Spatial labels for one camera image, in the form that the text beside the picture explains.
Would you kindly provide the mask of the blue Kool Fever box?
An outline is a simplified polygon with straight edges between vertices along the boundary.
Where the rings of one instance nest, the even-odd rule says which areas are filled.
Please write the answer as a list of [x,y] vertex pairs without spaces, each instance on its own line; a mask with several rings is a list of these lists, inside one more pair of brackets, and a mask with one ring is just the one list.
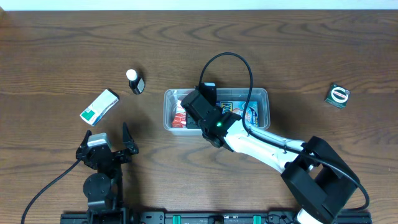
[[[245,101],[217,101],[216,105],[222,108],[222,113],[228,111],[236,113],[242,116],[244,107],[246,105]],[[258,103],[256,101],[250,101],[246,110],[245,119],[248,123],[259,126],[259,113],[258,113]]]

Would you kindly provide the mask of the clear plastic container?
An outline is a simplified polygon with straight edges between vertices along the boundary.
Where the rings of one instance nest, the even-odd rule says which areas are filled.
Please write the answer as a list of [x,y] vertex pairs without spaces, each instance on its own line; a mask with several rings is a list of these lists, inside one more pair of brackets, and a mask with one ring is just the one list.
[[[182,107],[183,99],[192,89],[169,89],[164,94],[164,128],[176,136],[200,136],[201,127]],[[248,126],[267,129],[270,126],[268,94],[263,88],[254,88],[247,102],[247,88],[219,88],[216,91],[215,108],[211,114],[236,113],[241,118],[247,106],[245,119]]]

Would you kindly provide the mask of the green Zam-Buk box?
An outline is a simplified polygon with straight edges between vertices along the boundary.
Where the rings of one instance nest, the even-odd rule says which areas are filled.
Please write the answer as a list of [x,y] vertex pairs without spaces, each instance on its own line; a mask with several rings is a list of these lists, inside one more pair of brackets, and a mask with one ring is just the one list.
[[326,95],[325,102],[339,109],[344,109],[349,100],[350,94],[351,92],[349,90],[332,83]]

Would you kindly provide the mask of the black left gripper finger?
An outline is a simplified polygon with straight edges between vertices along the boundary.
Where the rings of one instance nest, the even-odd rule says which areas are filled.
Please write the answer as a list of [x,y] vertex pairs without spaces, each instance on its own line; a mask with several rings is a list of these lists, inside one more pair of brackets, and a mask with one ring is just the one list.
[[139,148],[131,137],[126,122],[123,122],[123,144],[130,154],[135,155],[139,153]]
[[87,147],[88,146],[88,139],[92,135],[92,132],[90,130],[86,131],[85,137],[83,138],[80,147]]

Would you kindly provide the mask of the white green Panadol box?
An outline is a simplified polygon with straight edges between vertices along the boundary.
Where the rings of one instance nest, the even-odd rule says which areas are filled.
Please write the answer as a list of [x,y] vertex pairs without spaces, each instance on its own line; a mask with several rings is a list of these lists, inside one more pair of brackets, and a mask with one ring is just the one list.
[[119,98],[110,90],[104,90],[81,114],[80,118],[91,126],[95,126],[99,120],[110,110]]

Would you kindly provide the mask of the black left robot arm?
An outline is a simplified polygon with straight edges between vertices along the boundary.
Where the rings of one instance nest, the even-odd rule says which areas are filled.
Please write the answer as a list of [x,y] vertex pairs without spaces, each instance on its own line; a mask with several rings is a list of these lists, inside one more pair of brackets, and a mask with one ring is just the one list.
[[125,148],[113,151],[106,133],[92,134],[88,130],[76,150],[76,158],[96,171],[83,184],[88,201],[88,223],[129,223],[129,210],[123,200],[121,165],[130,163],[139,149],[123,124]]

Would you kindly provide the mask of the red Panadol ActiFast box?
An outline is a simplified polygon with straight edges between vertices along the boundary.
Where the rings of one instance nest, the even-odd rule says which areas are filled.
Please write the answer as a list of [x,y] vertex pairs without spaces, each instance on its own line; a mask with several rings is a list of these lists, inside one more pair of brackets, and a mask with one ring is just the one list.
[[177,101],[175,116],[172,121],[173,128],[186,128],[187,125],[187,114],[185,109],[181,106],[181,102],[181,100]]

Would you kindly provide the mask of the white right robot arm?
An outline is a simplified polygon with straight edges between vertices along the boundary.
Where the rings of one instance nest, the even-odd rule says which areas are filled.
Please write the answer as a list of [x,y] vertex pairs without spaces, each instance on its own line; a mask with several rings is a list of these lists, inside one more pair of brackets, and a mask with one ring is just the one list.
[[280,172],[302,207],[298,223],[334,223],[358,187],[358,177],[321,138],[304,142],[261,130],[238,114],[222,113],[198,90],[189,93],[181,106],[214,147],[249,155]]

